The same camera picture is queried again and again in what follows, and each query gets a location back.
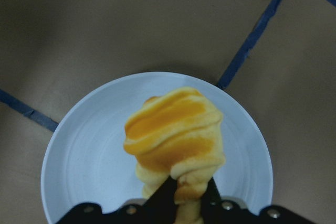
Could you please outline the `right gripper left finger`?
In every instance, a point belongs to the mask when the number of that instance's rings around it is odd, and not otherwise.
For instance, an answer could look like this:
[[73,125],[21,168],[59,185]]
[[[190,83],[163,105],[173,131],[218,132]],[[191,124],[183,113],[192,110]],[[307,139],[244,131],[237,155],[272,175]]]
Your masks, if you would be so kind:
[[176,189],[177,181],[168,177],[144,203],[143,208],[148,223],[174,223],[177,211],[174,201]]

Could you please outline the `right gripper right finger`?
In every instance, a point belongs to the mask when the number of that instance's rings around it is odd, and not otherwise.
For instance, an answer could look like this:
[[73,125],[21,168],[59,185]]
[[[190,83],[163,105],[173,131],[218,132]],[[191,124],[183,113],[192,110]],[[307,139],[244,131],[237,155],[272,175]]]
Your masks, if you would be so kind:
[[221,197],[214,178],[207,184],[207,189],[201,198],[201,216],[204,223],[217,223],[218,203]]

